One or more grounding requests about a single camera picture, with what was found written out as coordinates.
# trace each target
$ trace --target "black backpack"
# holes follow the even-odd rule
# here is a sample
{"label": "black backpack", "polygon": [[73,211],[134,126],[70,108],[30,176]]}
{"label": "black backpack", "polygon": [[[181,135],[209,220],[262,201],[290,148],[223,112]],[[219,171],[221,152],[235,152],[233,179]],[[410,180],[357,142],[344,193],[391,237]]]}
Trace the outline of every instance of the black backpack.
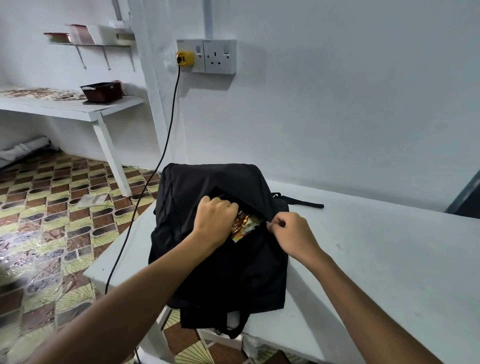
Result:
{"label": "black backpack", "polygon": [[[162,171],[156,203],[156,228],[148,264],[179,244],[193,230],[203,196],[221,197],[263,219],[238,242],[228,237],[199,264],[168,301],[180,309],[183,328],[216,328],[232,339],[243,330],[250,314],[283,308],[288,256],[266,229],[289,204],[323,208],[320,204],[272,194],[255,165],[181,165]],[[240,323],[227,328],[227,313],[240,312]]]}

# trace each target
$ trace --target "black power cable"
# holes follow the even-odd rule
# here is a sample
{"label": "black power cable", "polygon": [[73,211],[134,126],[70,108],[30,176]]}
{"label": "black power cable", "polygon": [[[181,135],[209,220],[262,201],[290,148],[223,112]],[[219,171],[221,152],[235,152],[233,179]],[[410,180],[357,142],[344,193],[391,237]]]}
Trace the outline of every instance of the black power cable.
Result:
{"label": "black power cable", "polygon": [[[148,178],[147,182],[145,183],[145,186],[144,186],[144,189],[142,190],[142,192],[140,193],[140,197],[138,198],[137,200],[137,204],[135,205],[135,210],[133,210],[133,216],[132,216],[132,220],[130,221],[130,226],[128,227],[128,230],[127,230],[127,236],[125,237],[125,241],[123,242],[123,245],[120,249],[120,253],[119,253],[119,256],[117,257],[117,260],[115,261],[115,264],[113,265],[113,268],[112,268],[112,271],[110,272],[110,275],[108,276],[108,279],[107,279],[107,284],[105,285],[105,294],[107,294],[108,292],[108,286],[110,285],[110,280],[112,279],[112,276],[113,276],[113,271],[115,270],[115,268],[117,267],[117,264],[120,260],[120,257],[121,257],[121,254],[123,253],[123,249],[125,248],[125,245],[127,244],[127,240],[128,240],[128,237],[130,235],[130,230],[132,229],[132,224],[133,224],[133,221],[135,220],[135,214],[137,213],[137,209],[138,209],[138,204],[140,203],[140,200],[142,199],[143,195],[144,195],[144,192],[146,191],[147,189],[147,186],[150,182],[150,180],[152,179],[153,175],[156,173],[156,171],[158,170],[158,168],[160,167],[160,164],[162,164],[162,161],[163,161],[163,157],[165,156],[165,153],[167,151],[167,146],[168,146],[168,140],[170,139],[170,131],[172,130],[172,124],[173,124],[173,110],[175,108],[175,97],[177,95],[177,87],[179,85],[179,79],[180,79],[180,66],[179,66],[179,73],[177,75],[177,82],[175,83],[175,90],[173,91],[173,101],[172,101],[172,116],[170,118],[170,126],[168,127],[168,133],[167,133],[167,140],[165,142],[165,147],[163,148],[163,154],[162,154],[162,158],[160,158],[160,161],[158,162],[158,164],[156,165],[155,167],[155,170],[153,171],[153,173],[150,175],[150,177]],[[137,352],[137,349],[135,349],[135,355],[137,356],[137,361],[139,364],[142,364],[142,362],[140,361],[140,358],[138,356],[138,352]]]}

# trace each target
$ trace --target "yellow plug adapter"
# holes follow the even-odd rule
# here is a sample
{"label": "yellow plug adapter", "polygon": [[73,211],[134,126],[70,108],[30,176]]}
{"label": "yellow plug adapter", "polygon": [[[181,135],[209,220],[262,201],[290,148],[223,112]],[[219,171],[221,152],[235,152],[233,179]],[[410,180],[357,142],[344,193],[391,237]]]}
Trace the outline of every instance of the yellow plug adapter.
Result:
{"label": "yellow plug adapter", "polygon": [[177,63],[179,66],[192,67],[195,64],[195,54],[188,50],[179,50],[177,52]]}

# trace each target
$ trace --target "double wall socket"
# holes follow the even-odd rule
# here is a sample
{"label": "double wall socket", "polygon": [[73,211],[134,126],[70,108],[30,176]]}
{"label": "double wall socket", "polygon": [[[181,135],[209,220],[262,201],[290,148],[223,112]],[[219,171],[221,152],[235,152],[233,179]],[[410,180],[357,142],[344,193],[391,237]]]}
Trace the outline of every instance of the double wall socket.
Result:
{"label": "double wall socket", "polygon": [[192,67],[182,67],[183,72],[235,74],[237,72],[237,42],[230,40],[180,39],[178,51],[195,54]]}

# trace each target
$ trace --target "white concrete table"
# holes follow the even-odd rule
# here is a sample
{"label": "white concrete table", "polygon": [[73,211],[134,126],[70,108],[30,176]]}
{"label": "white concrete table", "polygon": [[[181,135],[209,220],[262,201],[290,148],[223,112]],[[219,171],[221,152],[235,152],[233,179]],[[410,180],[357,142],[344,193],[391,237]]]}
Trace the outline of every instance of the white concrete table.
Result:
{"label": "white concrete table", "polygon": [[123,172],[123,168],[118,160],[117,151],[113,146],[103,117],[142,104],[143,102],[143,98],[137,96],[124,96],[122,99],[109,105],[84,105],[80,100],[55,101],[42,100],[34,97],[0,96],[0,110],[26,112],[29,114],[91,122],[102,150],[105,153],[105,158],[115,176],[120,192],[123,196],[127,197],[132,195],[132,191],[128,185],[125,172]]}
{"label": "white concrete table", "polygon": [[[445,363],[480,357],[480,220],[268,182],[272,192],[325,204],[290,206],[304,216],[325,251],[395,321]],[[147,265],[153,206],[134,223],[111,280],[118,286]],[[126,231],[85,274],[105,284]],[[152,328],[160,357],[166,348]],[[301,357],[363,363],[315,278],[290,259],[282,310],[251,315],[244,334]]]}

